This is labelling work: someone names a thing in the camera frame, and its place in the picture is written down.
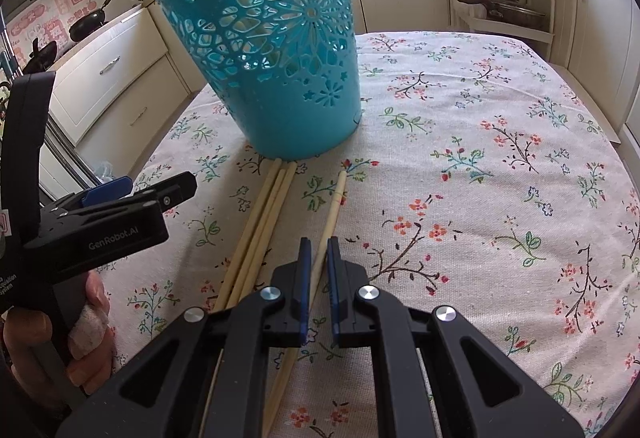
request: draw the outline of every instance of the wok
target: wok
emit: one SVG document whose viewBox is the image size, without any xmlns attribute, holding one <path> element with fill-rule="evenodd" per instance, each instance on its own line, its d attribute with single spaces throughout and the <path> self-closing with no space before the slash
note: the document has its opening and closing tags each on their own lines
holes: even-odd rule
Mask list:
<svg viewBox="0 0 640 438">
<path fill-rule="evenodd" d="M 490 20 L 519 25 L 520 27 L 541 30 L 544 26 L 545 16 L 542 12 L 527 9 L 521 6 L 517 0 L 458 0 L 467 5 L 482 5 L 486 9 L 486 15 Z"/>
<path fill-rule="evenodd" d="M 55 41 L 47 43 L 42 50 L 38 49 L 38 38 L 33 40 L 33 52 L 31 59 L 22 69 L 22 73 L 46 72 L 56 60 L 58 55 L 58 45 Z"/>
<path fill-rule="evenodd" d="M 109 3 L 111 3 L 111 0 L 105 0 L 97 11 L 90 12 L 71 25 L 71 28 L 69 28 L 69 36 L 71 39 L 78 43 L 104 25 L 106 18 L 104 8 L 109 5 Z"/>
</svg>

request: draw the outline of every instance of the human hand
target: human hand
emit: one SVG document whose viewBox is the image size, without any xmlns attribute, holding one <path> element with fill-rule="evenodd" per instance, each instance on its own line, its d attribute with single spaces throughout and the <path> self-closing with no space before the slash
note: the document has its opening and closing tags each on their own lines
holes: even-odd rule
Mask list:
<svg viewBox="0 0 640 438">
<path fill-rule="evenodd" d="M 110 304 L 100 275 L 89 272 L 87 305 L 81 319 L 69 333 L 68 345 L 74 360 L 66 368 L 71 382 L 92 394 L 111 376 L 113 330 L 108 326 Z M 32 347 L 51 339 L 52 326 L 43 312 L 15 307 L 4 324 L 4 344 L 11 357 L 12 373 L 25 392 L 38 404 L 59 409 L 63 402 L 57 389 L 37 362 Z"/>
</svg>

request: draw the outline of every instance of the teal plastic basket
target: teal plastic basket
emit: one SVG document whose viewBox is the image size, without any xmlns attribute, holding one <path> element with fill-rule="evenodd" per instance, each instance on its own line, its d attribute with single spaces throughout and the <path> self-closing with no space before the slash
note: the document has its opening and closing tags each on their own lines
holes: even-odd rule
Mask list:
<svg viewBox="0 0 640 438">
<path fill-rule="evenodd" d="M 254 146 L 296 160 L 360 122 L 350 0 L 156 0 Z"/>
</svg>

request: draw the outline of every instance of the metal screw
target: metal screw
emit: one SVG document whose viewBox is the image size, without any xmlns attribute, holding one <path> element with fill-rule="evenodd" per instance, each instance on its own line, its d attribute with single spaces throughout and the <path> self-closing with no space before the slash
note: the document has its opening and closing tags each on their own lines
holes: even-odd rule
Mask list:
<svg viewBox="0 0 640 438">
<path fill-rule="evenodd" d="M 380 290 L 373 285 L 365 285 L 364 287 L 360 287 L 358 295 L 365 301 L 371 301 L 380 295 Z"/>
<path fill-rule="evenodd" d="M 280 288 L 277 287 L 264 287 L 260 290 L 260 297 L 265 301 L 275 301 L 281 295 L 282 292 L 280 291 Z"/>
<path fill-rule="evenodd" d="M 188 323 L 197 323 L 204 319 L 204 310 L 197 306 L 189 308 L 184 312 L 184 320 Z"/>
<path fill-rule="evenodd" d="M 438 306 L 436 317 L 441 321 L 449 322 L 456 318 L 456 311 L 450 306 Z"/>
</svg>

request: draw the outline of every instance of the floral tablecloth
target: floral tablecloth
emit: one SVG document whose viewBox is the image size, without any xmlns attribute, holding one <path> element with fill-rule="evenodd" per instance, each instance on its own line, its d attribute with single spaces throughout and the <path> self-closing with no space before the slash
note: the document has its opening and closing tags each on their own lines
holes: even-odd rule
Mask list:
<svg viewBox="0 0 640 438">
<path fill-rule="evenodd" d="M 369 34 L 358 54 L 360 127 L 300 161 L 258 285 L 300 237 L 318 244 L 345 169 L 344 258 L 407 306 L 456 307 L 594 436 L 640 370 L 640 208 L 615 151 L 520 41 Z M 186 308 L 212 307 L 268 165 L 202 91 L 136 180 L 192 171 L 195 198 L 166 213 L 168 242 L 100 270 L 116 367 Z M 377 436 L 369 354 L 332 346 L 327 296 L 274 437 Z"/>
</svg>

